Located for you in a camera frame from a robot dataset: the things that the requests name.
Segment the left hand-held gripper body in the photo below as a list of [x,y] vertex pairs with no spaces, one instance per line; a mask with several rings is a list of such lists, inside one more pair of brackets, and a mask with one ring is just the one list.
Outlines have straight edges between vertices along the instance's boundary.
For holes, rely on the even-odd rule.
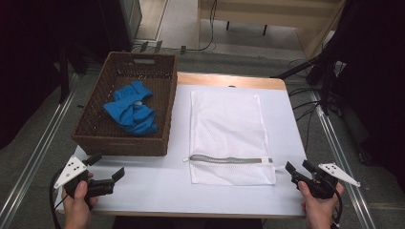
[[84,165],[83,160],[80,160],[77,156],[71,156],[54,183],[54,189],[63,187],[66,194],[73,198],[77,184],[80,181],[86,181],[88,183],[87,199],[112,194],[115,182],[111,178],[103,180],[89,178],[89,166]]

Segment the brown wicker basket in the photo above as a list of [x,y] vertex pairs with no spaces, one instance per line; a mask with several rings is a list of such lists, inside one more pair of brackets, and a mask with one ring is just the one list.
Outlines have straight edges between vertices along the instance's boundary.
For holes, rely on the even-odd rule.
[[[72,139],[88,155],[165,156],[177,88],[174,55],[110,52],[93,91],[84,106]],[[152,92],[144,104],[156,112],[154,134],[135,136],[120,128],[103,105],[113,100],[116,90],[140,81]]]

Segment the black metal stand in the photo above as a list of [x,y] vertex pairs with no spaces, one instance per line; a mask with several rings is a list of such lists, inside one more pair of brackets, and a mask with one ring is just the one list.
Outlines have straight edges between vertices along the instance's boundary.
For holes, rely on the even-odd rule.
[[275,75],[275,78],[286,79],[296,73],[311,68],[309,74],[306,76],[306,82],[309,86],[315,86],[318,82],[321,83],[319,104],[322,112],[325,115],[328,115],[330,83],[332,77],[334,76],[334,67],[336,62],[337,57],[332,48],[325,48],[312,59],[293,67],[291,70]]
[[60,74],[60,89],[61,95],[59,103],[62,104],[69,95],[70,83],[68,64],[71,64],[76,73],[86,73],[87,64],[83,57],[84,51],[77,43],[67,43],[61,50],[59,55],[59,74]]

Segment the person's right hand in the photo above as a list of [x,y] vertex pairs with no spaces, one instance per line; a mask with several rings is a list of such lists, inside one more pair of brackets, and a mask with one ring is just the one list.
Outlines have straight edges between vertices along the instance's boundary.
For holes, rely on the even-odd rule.
[[299,190],[303,196],[302,209],[306,213],[306,222],[309,229],[330,229],[333,223],[333,213],[338,204],[338,196],[321,199],[314,198],[304,181],[298,182]]

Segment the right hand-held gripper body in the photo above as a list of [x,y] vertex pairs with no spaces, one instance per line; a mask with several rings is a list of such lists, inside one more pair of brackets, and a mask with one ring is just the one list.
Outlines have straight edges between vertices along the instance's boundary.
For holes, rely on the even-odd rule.
[[327,199],[332,198],[335,194],[335,186],[339,180],[348,182],[351,185],[360,187],[361,183],[349,176],[335,163],[321,163],[315,166],[316,172],[311,177],[306,177],[299,173],[298,177],[291,177],[291,181],[298,187],[299,181],[304,181],[314,198]]

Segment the metal floor rail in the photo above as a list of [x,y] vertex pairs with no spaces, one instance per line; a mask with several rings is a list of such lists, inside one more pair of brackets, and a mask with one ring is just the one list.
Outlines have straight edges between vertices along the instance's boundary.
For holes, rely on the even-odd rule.
[[[349,176],[353,177],[352,169],[349,162],[347,161],[347,158],[340,145],[339,139],[333,129],[329,117],[323,112],[321,108],[317,108],[317,114],[330,144],[336,164]],[[361,228],[376,229],[373,222],[373,217],[368,208],[367,201],[364,199],[360,188],[350,184],[347,188],[347,191],[351,199],[353,209],[357,215],[357,218],[359,219]]]
[[51,93],[29,118],[17,137],[0,150],[0,229],[8,229],[72,102],[82,75],[68,77],[71,90],[59,103]]

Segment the white mesh laundry bag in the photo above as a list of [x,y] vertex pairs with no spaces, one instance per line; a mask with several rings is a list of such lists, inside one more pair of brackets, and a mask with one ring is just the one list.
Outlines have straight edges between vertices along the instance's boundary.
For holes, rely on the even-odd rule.
[[193,92],[187,161],[195,184],[275,184],[260,96]]

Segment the light wooden bench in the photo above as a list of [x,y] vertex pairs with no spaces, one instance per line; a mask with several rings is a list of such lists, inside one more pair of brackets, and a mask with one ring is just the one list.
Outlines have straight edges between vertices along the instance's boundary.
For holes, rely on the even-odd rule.
[[198,0],[196,47],[214,1],[217,20],[295,28],[306,58],[312,59],[336,29],[347,0]]

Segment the grey cabinet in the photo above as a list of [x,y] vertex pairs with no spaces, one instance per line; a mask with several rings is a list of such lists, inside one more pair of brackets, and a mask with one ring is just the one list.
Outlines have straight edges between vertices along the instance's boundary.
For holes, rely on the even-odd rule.
[[119,0],[119,3],[121,6],[124,24],[126,26],[126,33],[130,45],[133,46],[137,38],[140,22],[142,20],[140,2],[139,0]]

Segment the person's left hand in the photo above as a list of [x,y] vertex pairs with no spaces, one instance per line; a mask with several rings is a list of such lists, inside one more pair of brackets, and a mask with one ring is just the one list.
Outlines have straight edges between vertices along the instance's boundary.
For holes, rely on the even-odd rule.
[[75,188],[75,196],[71,198],[62,191],[65,222],[63,229],[90,229],[92,212],[85,201],[88,193],[88,183],[80,181]]

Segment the person's dark trousers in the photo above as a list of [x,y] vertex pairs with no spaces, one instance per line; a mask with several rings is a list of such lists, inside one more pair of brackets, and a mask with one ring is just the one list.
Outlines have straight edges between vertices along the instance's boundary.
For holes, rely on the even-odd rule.
[[260,219],[116,217],[112,229],[263,229]]

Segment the blue cloth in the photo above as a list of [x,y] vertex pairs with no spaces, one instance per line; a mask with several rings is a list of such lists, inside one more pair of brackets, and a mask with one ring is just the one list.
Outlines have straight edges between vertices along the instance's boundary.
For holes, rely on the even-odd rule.
[[158,131],[156,112],[144,104],[153,93],[141,81],[113,93],[113,101],[103,105],[104,110],[125,132],[131,135],[149,135]]

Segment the white table cover sheet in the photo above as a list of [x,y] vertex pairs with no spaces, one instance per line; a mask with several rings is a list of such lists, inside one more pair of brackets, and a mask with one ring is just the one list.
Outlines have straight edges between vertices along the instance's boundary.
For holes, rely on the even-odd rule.
[[[193,184],[189,163],[191,94],[239,93],[260,96],[276,183],[265,186]],[[104,156],[89,171],[96,179],[125,169],[111,195],[100,197],[96,214],[195,218],[301,218],[301,194],[285,170],[301,167],[303,143],[285,90],[180,85],[172,110],[166,156]]]

